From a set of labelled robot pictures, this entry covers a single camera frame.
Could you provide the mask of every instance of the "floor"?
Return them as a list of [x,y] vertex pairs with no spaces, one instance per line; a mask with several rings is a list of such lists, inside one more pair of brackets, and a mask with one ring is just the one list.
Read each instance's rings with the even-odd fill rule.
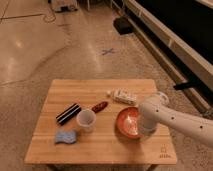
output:
[[[52,14],[45,0],[0,0],[0,170],[48,171],[24,157],[50,83],[55,78],[151,78],[170,98],[170,107],[199,115],[134,34],[120,36],[117,14],[104,3],[77,12]],[[213,150],[171,130],[178,156],[156,170],[213,170]],[[134,171],[143,166],[66,166],[73,171]]]

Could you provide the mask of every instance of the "white cup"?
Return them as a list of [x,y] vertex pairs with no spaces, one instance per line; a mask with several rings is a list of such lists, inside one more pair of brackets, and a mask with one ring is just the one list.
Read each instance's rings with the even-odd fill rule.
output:
[[90,109],[85,109],[79,112],[76,120],[85,132],[92,132],[96,121],[96,114]]

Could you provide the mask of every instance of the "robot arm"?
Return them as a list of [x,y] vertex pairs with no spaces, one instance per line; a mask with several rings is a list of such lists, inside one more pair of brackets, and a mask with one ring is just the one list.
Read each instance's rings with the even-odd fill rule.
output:
[[213,121],[172,110],[166,107],[168,103],[168,97],[161,92],[140,103],[139,133],[154,132],[159,122],[213,148]]

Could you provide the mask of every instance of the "cable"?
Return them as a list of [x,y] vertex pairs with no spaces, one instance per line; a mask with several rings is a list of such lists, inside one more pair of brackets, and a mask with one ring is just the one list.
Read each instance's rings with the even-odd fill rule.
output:
[[7,9],[8,9],[8,7],[9,7],[11,1],[12,1],[12,0],[8,0],[8,1],[7,1],[7,5],[6,5],[5,9],[4,9],[3,15],[2,15],[1,18],[0,18],[0,24],[2,23],[2,20],[3,20],[5,14],[6,14],[6,12],[7,12]]
[[56,20],[56,15],[55,15],[55,12],[54,12],[54,10],[53,10],[51,4],[49,4],[49,9],[51,10],[53,19],[52,19],[52,20],[46,20],[47,14],[43,14],[43,15],[44,15],[43,21],[44,21],[45,23],[52,23],[52,22],[54,22],[54,21]]
[[55,12],[52,9],[51,5],[49,5],[49,9],[51,10],[51,13],[52,13],[52,16],[53,16],[53,19],[51,19],[51,20],[47,20],[47,14],[42,14],[42,13],[40,13],[40,14],[31,14],[31,15],[20,15],[20,16],[14,16],[14,17],[4,17],[6,12],[7,12],[7,10],[8,10],[8,7],[9,7],[11,1],[12,0],[8,0],[7,1],[7,4],[6,4],[6,7],[4,9],[3,15],[0,18],[0,24],[2,23],[3,20],[9,20],[9,19],[15,19],[15,18],[25,18],[25,17],[36,17],[36,16],[41,16],[41,15],[44,16],[43,17],[43,21],[45,23],[52,23],[52,22],[54,22],[56,20]]

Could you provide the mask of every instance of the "tabletop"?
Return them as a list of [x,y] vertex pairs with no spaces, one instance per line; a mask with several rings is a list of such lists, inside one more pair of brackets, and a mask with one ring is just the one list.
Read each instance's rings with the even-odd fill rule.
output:
[[[175,164],[176,153],[169,129],[158,124],[149,137],[128,139],[115,127],[118,113],[128,107],[106,96],[107,90],[126,90],[140,100],[157,91],[151,79],[54,80],[30,142],[25,163],[30,164]],[[55,117],[73,103],[83,109],[101,101],[108,106],[97,114],[92,133],[84,133],[73,118],[64,126]],[[58,130],[77,130],[77,143],[54,144]]]

